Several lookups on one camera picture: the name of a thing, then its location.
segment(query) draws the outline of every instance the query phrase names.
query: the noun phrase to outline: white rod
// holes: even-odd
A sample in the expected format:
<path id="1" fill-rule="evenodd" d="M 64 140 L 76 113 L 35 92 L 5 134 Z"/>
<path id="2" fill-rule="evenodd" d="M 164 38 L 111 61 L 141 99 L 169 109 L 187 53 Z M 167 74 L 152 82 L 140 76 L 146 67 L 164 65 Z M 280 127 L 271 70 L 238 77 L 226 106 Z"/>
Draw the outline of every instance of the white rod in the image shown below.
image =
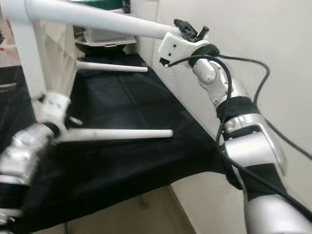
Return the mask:
<path id="1" fill-rule="evenodd" d="M 60 142 L 172 137 L 172 130 L 69 129 Z"/>
<path id="2" fill-rule="evenodd" d="M 147 67 L 122 66 L 95 62 L 79 62 L 77 61 L 77 69 L 86 70 L 103 70 L 103 71 L 119 71 L 119 72 L 148 72 Z"/>
<path id="3" fill-rule="evenodd" d="M 31 20 L 49 20 L 155 39 L 163 39 L 167 32 L 180 35 L 176 27 L 73 2 L 26 0 L 26 3 L 28 17 Z"/>

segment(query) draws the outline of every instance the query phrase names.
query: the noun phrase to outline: tiled floor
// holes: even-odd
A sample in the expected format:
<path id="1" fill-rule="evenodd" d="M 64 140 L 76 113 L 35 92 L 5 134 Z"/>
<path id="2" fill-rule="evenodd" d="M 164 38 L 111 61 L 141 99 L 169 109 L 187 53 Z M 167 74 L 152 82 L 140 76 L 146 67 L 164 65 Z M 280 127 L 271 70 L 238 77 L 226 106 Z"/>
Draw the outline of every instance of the tiled floor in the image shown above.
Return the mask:
<path id="1" fill-rule="evenodd" d="M 69 234 L 195 234 L 168 187 L 68 223 Z M 36 234 L 63 234 L 63 226 Z"/>

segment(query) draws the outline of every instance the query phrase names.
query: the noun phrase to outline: black tablecloth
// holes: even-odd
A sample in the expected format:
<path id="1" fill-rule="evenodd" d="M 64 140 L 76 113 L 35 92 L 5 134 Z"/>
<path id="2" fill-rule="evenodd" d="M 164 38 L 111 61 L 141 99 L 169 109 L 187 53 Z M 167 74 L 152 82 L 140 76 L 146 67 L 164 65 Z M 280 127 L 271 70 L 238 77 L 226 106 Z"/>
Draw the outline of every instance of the black tablecloth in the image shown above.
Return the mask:
<path id="1" fill-rule="evenodd" d="M 87 58 L 137 65 L 139 55 Z M 20 67 L 0 124 L 0 150 L 35 121 Z M 7 70 L 0 69 L 0 76 Z M 173 129 L 173 138 L 63 143 L 41 161 L 18 225 L 37 231 L 94 213 L 181 178 L 223 168 L 213 139 L 154 71 L 79 71 L 68 115 L 83 128 Z"/>

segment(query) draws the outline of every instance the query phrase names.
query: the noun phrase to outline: white metal frame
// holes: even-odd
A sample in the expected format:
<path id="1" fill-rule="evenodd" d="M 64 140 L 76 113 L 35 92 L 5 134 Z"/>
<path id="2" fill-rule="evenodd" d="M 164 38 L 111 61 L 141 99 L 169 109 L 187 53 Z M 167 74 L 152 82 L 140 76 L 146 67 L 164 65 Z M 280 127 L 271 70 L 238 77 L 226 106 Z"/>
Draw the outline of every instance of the white metal frame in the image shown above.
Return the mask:
<path id="1" fill-rule="evenodd" d="M 178 28 L 62 0 L 0 0 L 0 5 L 12 26 L 37 121 L 53 121 L 63 131 L 61 141 L 173 135 L 172 130 L 65 129 L 64 114 L 77 69 L 147 72 L 142 67 L 77 61 L 73 32 L 66 27 L 92 27 L 155 39 L 163 39 L 168 32 L 180 35 Z M 43 94 L 42 106 L 36 99 Z"/>

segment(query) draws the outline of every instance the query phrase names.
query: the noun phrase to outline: black wire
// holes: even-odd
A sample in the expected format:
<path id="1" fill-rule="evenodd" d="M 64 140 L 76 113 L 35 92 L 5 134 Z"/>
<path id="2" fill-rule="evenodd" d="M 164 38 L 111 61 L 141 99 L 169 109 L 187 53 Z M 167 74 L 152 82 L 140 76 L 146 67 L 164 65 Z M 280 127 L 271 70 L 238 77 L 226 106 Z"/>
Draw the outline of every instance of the black wire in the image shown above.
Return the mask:
<path id="1" fill-rule="evenodd" d="M 177 65 L 177 64 L 182 63 L 184 61 L 188 61 L 190 59 L 208 59 L 208 60 L 212 60 L 212 61 L 215 61 L 215 62 L 219 63 L 220 66 L 224 69 L 224 71 L 225 71 L 225 73 L 227 75 L 227 78 L 228 78 L 228 93 L 227 93 L 226 106 L 224 108 L 224 111 L 225 111 L 226 108 L 227 108 L 228 100 L 231 98 L 231 91 L 232 91 L 232 77 L 231 77 L 231 73 L 230 73 L 228 67 L 222 61 L 220 61 L 219 59 L 217 59 L 215 57 L 212 57 L 212 56 L 209 56 L 209 55 L 195 55 L 195 56 L 186 57 L 186 58 L 180 59 L 180 60 L 178 60 L 176 62 L 168 64 L 167 67 L 172 67 L 174 65 Z M 249 171 L 248 169 L 242 167 L 241 165 L 239 165 L 238 163 L 233 161 L 231 158 L 227 157 L 224 154 L 224 152 L 222 152 L 219 144 L 220 144 L 221 134 L 222 134 L 222 131 L 223 131 L 223 128 L 224 128 L 225 117 L 224 116 L 220 117 L 220 120 L 221 120 L 221 124 L 220 124 L 219 130 L 218 130 L 218 133 L 217 133 L 217 137 L 216 137 L 216 145 L 217 145 L 217 149 L 219 150 L 219 152 L 223 156 L 223 158 L 226 159 L 231 165 L 236 167 L 239 171 L 248 174 L 255 181 L 257 181 L 258 183 L 260 183 L 260 184 L 264 185 L 265 187 L 271 189 L 276 194 L 280 195 L 282 198 L 287 200 L 290 204 L 293 205 L 293 207 L 295 207 L 299 212 L 301 212 L 302 215 L 304 215 L 309 221 L 312 222 L 312 216 L 311 216 L 311 212 L 309 211 L 309 209 L 307 209 L 305 206 L 303 206 L 300 202 L 298 202 L 296 199 L 294 199 L 289 194 L 279 190 L 275 186 L 273 186 L 270 183 L 268 183 L 267 181 L 263 180 L 258 175 L 254 174 L 253 172 Z"/>
<path id="2" fill-rule="evenodd" d="M 258 60 L 254 60 L 254 59 L 250 59 L 250 58 L 239 58 L 239 57 L 232 57 L 232 56 L 225 56 L 225 55 L 219 55 L 220 58 L 223 59 L 231 59 L 231 60 L 239 60 L 239 61 L 246 61 L 246 62 L 252 62 L 252 63 L 256 63 L 259 64 L 260 66 L 262 66 L 265 70 L 265 76 L 263 77 L 261 83 L 259 84 L 257 91 L 255 93 L 254 99 L 253 99 L 253 103 L 257 106 L 257 101 L 259 98 L 259 94 L 265 84 L 265 82 L 267 81 L 269 75 L 270 75 L 270 69 L 268 67 L 268 65 L 266 65 L 265 63 L 258 61 Z M 290 139 L 288 139 L 284 134 L 282 134 L 271 122 L 269 122 L 266 119 L 268 125 L 273 129 L 273 131 L 280 137 L 282 138 L 286 143 L 288 143 L 289 145 L 291 145 L 293 148 L 295 148 L 297 151 L 299 151 L 300 153 L 302 153 L 303 155 L 307 156 L 309 159 L 312 159 L 312 155 L 305 151 L 304 149 L 302 149 L 301 147 L 299 147 L 298 145 L 296 145 L 295 143 L 293 143 Z"/>

